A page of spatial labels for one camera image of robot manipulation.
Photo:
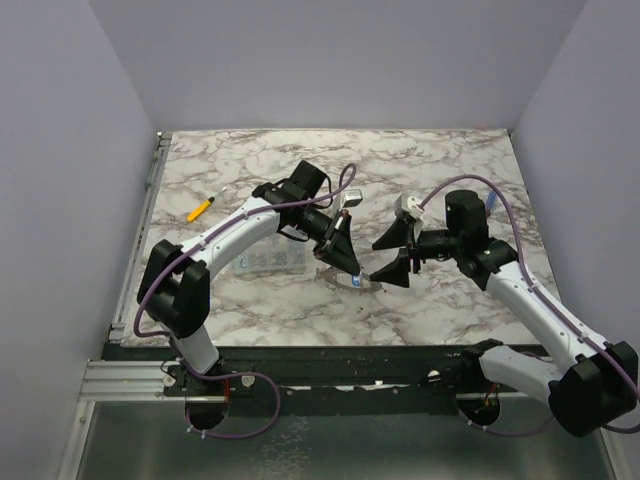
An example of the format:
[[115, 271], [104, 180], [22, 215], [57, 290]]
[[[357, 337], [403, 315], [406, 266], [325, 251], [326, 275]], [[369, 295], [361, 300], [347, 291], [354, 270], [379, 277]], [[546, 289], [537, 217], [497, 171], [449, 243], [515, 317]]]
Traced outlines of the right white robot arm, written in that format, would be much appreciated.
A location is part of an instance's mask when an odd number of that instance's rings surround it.
[[522, 254], [489, 233], [485, 204], [471, 190], [445, 197], [446, 226], [426, 230], [417, 198], [395, 202], [395, 220], [375, 250], [395, 248], [396, 259], [372, 280], [408, 287], [409, 276], [428, 260], [455, 261], [459, 271], [506, 306], [550, 356], [544, 362], [499, 341], [469, 348], [459, 367], [461, 383], [481, 391], [491, 383], [512, 387], [547, 405], [570, 434], [583, 437], [634, 410], [638, 403], [638, 355], [626, 342], [613, 344], [578, 320], [531, 275]]

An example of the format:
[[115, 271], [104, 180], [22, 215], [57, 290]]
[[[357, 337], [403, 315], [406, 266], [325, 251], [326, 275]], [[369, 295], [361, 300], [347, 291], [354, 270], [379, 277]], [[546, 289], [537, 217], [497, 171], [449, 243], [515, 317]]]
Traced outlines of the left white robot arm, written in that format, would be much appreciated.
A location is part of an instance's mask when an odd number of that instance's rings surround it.
[[205, 321], [211, 282], [231, 261], [255, 243], [285, 227], [313, 241], [314, 257], [351, 276], [361, 272], [351, 240], [351, 216], [341, 207], [328, 215], [319, 190], [326, 174], [307, 161], [276, 183], [257, 186], [230, 216], [181, 244], [167, 240], [151, 250], [137, 294], [134, 320], [144, 315], [159, 323], [158, 335], [171, 340], [189, 367], [186, 382], [206, 395], [220, 385], [220, 354]]

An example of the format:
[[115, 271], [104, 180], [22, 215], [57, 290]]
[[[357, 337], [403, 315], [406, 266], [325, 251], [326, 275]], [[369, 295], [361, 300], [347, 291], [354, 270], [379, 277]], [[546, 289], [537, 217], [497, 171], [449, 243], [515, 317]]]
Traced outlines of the large metal key ring disc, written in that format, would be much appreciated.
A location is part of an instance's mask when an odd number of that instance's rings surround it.
[[353, 275], [345, 273], [334, 267], [317, 269], [315, 274], [315, 279], [318, 281], [324, 281], [328, 285], [333, 286], [336, 289], [345, 290], [345, 291], [375, 293], [383, 289], [383, 285], [379, 282], [372, 282], [369, 279], [368, 274], [361, 272], [359, 275], [362, 277], [361, 288], [356, 288], [352, 286], [351, 279]]

